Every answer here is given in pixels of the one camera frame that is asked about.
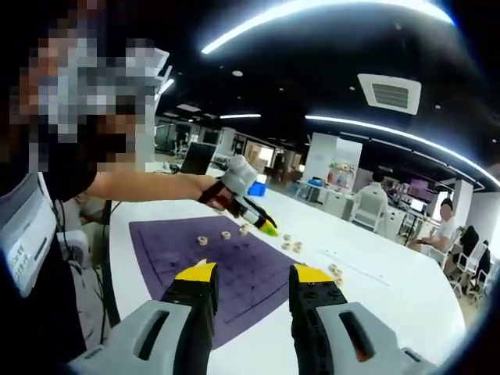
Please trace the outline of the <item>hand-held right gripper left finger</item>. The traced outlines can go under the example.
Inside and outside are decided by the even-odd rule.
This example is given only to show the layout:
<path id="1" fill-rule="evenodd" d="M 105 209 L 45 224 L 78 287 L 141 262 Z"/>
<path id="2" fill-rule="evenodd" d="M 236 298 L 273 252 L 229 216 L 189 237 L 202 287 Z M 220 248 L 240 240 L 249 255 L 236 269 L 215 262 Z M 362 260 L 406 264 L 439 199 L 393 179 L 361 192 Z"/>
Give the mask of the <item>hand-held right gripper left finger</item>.
<path id="1" fill-rule="evenodd" d="M 214 262 L 178 273 L 158 301 L 145 302 L 107 342 L 72 360 L 73 374 L 205 374 L 218 304 Z"/>

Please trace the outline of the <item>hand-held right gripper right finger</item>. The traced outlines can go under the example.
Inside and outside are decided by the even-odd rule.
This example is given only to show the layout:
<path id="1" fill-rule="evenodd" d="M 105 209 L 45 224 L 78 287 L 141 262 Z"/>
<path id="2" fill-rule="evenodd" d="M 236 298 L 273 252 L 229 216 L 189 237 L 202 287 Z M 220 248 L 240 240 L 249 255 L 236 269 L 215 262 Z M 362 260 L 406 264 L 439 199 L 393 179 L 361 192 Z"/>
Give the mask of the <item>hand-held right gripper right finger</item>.
<path id="1" fill-rule="evenodd" d="M 289 272 L 291 336 L 300 374 L 432 374 L 436 366 L 399 345 L 396 333 L 333 278 L 296 263 Z"/>

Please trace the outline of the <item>person's left hand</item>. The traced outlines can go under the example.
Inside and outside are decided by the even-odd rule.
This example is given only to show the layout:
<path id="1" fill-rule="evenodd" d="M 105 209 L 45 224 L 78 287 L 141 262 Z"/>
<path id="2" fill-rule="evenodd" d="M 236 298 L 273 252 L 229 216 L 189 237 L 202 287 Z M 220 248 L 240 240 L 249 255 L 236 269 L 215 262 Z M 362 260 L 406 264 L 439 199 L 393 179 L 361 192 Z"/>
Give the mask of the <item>person's left hand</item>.
<path id="1" fill-rule="evenodd" d="M 235 218 L 239 217 L 233 193 L 220 182 L 219 178 L 202 175 L 197 176 L 196 181 L 200 190 L 197 202 L 220 212 L 228 211 Z"/>

